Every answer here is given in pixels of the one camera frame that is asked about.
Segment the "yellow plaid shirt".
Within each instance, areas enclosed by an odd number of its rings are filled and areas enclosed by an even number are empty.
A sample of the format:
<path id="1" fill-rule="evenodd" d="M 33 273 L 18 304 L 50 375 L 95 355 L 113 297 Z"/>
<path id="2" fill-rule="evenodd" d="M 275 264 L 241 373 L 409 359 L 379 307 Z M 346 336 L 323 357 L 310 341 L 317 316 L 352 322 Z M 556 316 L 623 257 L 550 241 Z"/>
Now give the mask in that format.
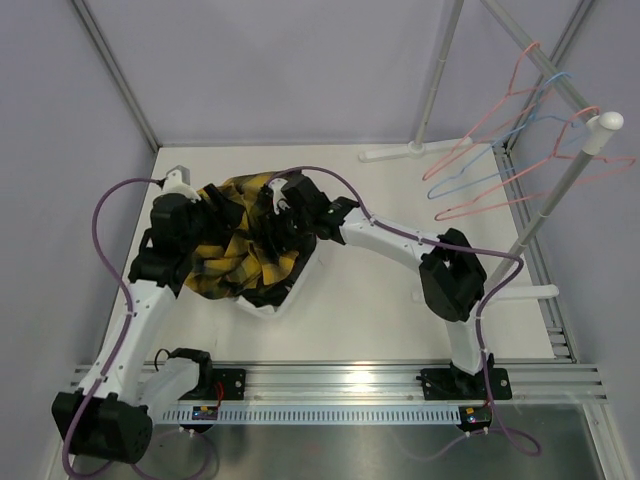
<path id="1" fill-rule="evenodd" d="M 249 249 L 259 248 L 270 255 L 281 255 L 287 251 L 275 251 L 267 244 L 267 239 L 260 218 L 267 213 L 269 205 L 261 197 L 261 190 L 273 176 L 271 172 L 232 177 L 215 186 L 233 201 L 245 207 L 240 228 L 231 235 L 209 235 L 196 248 L 192 255 L 192 270 L 185 280 L 185 285 L 193 292 L 209 300 L 227 297 L 218 285 L 218 280 L 240 263 Z M 306 249 L 315 238 L 305 237 L 297 249 Z"/>

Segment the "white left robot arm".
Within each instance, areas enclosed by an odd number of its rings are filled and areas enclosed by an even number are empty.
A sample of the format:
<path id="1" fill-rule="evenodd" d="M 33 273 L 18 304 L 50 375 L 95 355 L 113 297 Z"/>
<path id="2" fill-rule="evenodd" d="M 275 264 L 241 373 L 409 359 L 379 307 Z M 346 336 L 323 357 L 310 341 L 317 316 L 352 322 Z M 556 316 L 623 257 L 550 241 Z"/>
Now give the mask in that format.
<path id="1" fill-rule="evenodd" d="M 116 280 L 124 312 L 98 358 L 72 393 L 60 392 L 52 415 L 63 440 L 62 463 L 71 459 L 137 463 L 148 449 L 154 424 L 180 400 L 219 408 L 245 397 L 246 372 L 214 367 L 209 353 L 178 348 L 146 382 L 139 377 L 153 339 L 192 269 L 191 256 L 212 225 L 211 211 L 182 180 L 164 178 L 139 253 L 127 278 Z"/>

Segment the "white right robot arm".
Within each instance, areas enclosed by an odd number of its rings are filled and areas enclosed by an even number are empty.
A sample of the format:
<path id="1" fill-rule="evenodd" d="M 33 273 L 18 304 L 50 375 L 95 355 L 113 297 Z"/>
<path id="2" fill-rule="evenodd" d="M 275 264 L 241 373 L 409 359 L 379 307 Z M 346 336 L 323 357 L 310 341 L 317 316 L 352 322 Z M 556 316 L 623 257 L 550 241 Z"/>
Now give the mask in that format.
<path id="1" fill-rule="evenodd" d="M 411 231 L 376 218 L 358 193 L 330 199 L 299 170 L 273 175 L 259 191 L 268 244 L 294 249 L 305 236 L 359 247 L 393 260 L 420 278 L 422 298 L 446 324 L 451 360 L 425 367 L 419 375 L 427 400 L 508 400 L 508 373 L 478 337 L 474 315 L 485 295 L 487 274 L 459 230 L 440 235 Z"/>

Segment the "dark green striped shirt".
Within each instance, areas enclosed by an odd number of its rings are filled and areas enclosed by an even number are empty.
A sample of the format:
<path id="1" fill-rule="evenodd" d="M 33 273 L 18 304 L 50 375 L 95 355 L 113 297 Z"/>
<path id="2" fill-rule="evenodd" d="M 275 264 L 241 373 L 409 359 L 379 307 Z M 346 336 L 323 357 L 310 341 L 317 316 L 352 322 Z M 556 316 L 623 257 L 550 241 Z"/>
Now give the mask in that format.
<path id="1" fill-rule="evenodd" d="M 270 255 L 251 247 L 240 263 L 225 273 L 218 285 L 227 297 L 243 298 L 254 307 L 280 307 L 301 279 L 315 248 Z"/>

